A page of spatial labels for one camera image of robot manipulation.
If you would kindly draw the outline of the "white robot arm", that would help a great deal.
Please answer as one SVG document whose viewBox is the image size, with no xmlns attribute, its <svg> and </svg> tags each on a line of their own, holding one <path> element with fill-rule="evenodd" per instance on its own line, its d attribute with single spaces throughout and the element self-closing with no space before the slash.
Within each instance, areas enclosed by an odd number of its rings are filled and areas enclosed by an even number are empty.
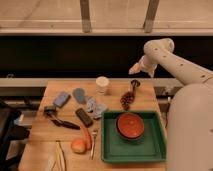
<svg viewBox="0 0 213 171">
<path fill-rule="evenodd" d="M 170 38 L 150 40 L 129 72 L 162 66 L 181 84 L 169 107 L 166 171 L 213 171 L 213 71 L 173 53 Z"/>
</svg>

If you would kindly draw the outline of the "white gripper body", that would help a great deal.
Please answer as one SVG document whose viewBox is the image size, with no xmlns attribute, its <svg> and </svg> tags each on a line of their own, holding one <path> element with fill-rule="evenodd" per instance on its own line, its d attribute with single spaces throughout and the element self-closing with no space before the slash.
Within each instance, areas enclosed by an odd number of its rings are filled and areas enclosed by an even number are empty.
<svg viewBox="0 0 213 171">
<path fill-rule="evenodd" d="M 151 78 L 154 77 L 156 63 L 149 57 L 142 56 L 128 71 L 130 75 L 139 73 L 140 71 L 146 72 Z"/>
</svg>

